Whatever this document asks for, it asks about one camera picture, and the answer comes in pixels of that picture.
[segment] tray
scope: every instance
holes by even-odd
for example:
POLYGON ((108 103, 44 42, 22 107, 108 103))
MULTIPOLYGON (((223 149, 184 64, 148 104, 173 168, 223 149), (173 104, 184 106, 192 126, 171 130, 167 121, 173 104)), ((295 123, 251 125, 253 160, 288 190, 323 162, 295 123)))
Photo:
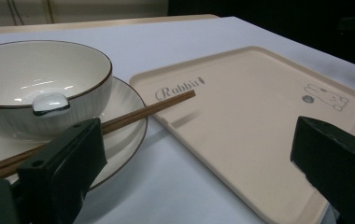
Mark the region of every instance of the tray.
POLYGON ((355 91, 249 47, 131 78, 145 104, 187 90, 155 117, 269 223, 319 223, 328 205, 291 162, 298 116, 355 135, 355 91))

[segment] plate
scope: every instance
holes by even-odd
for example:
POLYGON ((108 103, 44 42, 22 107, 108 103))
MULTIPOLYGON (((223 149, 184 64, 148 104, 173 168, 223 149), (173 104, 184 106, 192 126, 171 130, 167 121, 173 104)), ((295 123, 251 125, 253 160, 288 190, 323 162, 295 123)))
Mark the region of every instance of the plate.
MULTIPOLYGON (((102 122, 114 119, 145 106, 139 94, 122 80, 113 77, 110 100, 99 116, 102 122)), ((137 152, 146 135, 148 120, 142 119, 104 136, 107 165, 92 183, 91 189, 101 185, 116 174, 137 152)), ((0 139, 0 160, 22 153, 39 144, 10 142, 0 139)), ((18 177, 10 176, 14 182, 18 177)))

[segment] table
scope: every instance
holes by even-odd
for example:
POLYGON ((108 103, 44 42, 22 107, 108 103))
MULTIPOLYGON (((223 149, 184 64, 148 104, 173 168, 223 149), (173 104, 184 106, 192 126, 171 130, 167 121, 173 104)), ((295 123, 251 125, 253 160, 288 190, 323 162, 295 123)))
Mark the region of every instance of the table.
MULTIPOLYGON (((355 90, 355 64, 234 17, 202 15, 0 28, 0 43, 25 39, 57 39, 100 49, 110 56, 114 76, 126 82, 135 74, 170 64, 260 46, 355 90)), ((76 223, 264 222, 150 118, 137 154, 106 183, 89 192, 76 223)))

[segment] wooden chopstick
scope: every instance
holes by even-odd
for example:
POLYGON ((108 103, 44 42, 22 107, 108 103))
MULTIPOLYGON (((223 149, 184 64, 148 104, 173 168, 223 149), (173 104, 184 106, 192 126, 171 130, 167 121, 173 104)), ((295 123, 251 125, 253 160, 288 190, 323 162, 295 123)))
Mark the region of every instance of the wooden chopstick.
MULTIPOLYGON (((193 96, 195 96, 194 91, 187 91, 181 93, 180 95, 156 103, 154 105, 149 105, 134 112, 118 117, 116 119, 106 121, 102 123, 102 134, 105 135, 107 133, 114 132, 119 128, 122 128, 147 116, 160 112, 172 105, 176 105, 180 102, 188 100, 193 96)), ((14 175, 17 172, 16 170, 18 166, 23 163, 23 161, 31 157, 34 153, 36 153, 38 150, 40 150, 42 147, 43 146, 35 147, 21 154, 0 161, 0 178, 5 178, 14 175)))

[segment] white ceramic bowl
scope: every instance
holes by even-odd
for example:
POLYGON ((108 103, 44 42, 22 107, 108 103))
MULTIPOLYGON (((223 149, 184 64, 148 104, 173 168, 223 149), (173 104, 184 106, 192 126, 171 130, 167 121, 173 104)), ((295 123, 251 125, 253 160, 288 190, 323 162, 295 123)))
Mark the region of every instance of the white ceramic bowl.
POLYGON ((0 137, 44 142, 98 117, 112 64, 99 50, 62 41, 0 45, 0 137))

